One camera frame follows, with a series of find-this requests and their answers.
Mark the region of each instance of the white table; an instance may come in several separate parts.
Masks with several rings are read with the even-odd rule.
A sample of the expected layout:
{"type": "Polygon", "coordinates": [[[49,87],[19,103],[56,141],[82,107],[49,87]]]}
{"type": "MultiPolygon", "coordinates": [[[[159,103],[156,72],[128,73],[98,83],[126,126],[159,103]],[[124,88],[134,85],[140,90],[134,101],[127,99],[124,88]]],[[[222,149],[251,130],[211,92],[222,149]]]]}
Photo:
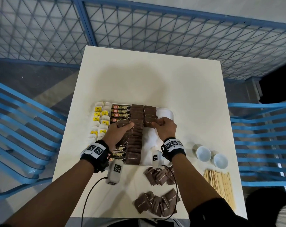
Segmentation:
{"type": "MultiPolygon", "coordinates": [[[[86,46],[53,180],[80,159],[90,132],[92,107],[101,100],[170,109],[177,124],[176,137],[201,174],[205,168],[215,167],[194,156],[194,144],[228,157],[226,170],[231,175],[236,214],[247,218],[219,61],[86,46]]],[[[151,186],[143,174],[145,169],[125,165],[120,183],[98,183],[89,196],[84,217],[156,217],[149,212],[139,214],[133,201],[148,191],[161,196],[175,185],[151,186]]],[[[92,176],[71,217],[81,217],[89,190],[106,175],[107,171],[92,176]]],[[[182,201],[172,218],[188,218],[182,201]]]]}

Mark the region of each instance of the diamond wire mesh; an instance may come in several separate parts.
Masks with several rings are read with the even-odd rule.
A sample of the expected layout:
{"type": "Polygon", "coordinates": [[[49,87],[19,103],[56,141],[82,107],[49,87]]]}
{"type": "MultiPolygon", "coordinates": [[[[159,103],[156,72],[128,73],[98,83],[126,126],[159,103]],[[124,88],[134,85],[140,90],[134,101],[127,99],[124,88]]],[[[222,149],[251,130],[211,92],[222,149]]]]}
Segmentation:
{"type": "Polygon", "coordinates": [[[98,46],[219,60],[224,78],[286,63],[286,30],[85,3],[98,46]]]}
{"type": "Polygon", "coordinates": [[[88,44],[65,0],[0,0],[0,57],[80,64],[88,44]]]}

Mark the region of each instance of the wristband tracker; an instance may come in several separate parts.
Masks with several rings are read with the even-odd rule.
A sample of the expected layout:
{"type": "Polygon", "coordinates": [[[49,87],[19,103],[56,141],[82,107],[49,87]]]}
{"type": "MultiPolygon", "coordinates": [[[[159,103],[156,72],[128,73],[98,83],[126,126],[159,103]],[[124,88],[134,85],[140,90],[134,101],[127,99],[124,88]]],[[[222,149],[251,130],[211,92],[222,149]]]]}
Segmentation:
{"type": "Polygon", "coordinates": [[[112,152],[103,140],[90,144],[81,152],[81,160],[85,159],[94,166],[94,173],[103,172],[109,164],[112,152]]]}
{"type": "Polygon", "coordinates": [[[170,162],[172,157],[178,153],[182,153],[186,156],[183,144],[175,137],[165,139],[164,144],[161,146],[161,150],[163,152],[163,156],[170,162]]]}

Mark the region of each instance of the forearm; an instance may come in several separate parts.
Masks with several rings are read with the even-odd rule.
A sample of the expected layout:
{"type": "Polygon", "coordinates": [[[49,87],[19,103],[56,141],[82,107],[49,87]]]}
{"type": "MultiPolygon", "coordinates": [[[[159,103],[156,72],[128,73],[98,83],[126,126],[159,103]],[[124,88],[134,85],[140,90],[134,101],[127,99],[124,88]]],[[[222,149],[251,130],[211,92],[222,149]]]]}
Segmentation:
{"type": "Polygon", "coordinates": [[[91,163],[80,160],[5,223],[12,227],[65,226],[93,172],[91,163]]]}
{"type": "Polygon", "coordinates": [[[185,155],[175,155],[172,158],[172,164],[182,201],[188,213],[212,198],[220,198],[220,195],[200,175],[185,155]]]}

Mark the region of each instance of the pile of wooden stirrers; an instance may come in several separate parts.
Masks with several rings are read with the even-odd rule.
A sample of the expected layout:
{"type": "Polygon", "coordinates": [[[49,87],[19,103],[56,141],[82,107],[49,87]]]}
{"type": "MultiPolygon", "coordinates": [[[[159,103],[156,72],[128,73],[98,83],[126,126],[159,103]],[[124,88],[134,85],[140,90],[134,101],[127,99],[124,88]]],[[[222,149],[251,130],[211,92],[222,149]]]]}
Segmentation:
{"type": "Polygon", "coordinates": [[[217,172],[212,169],[204,170],[204,178],[217,191],[217,193],[226,200],[229,206],[234,211],[236,206],[234,202],[230,174],[217,172]]]}

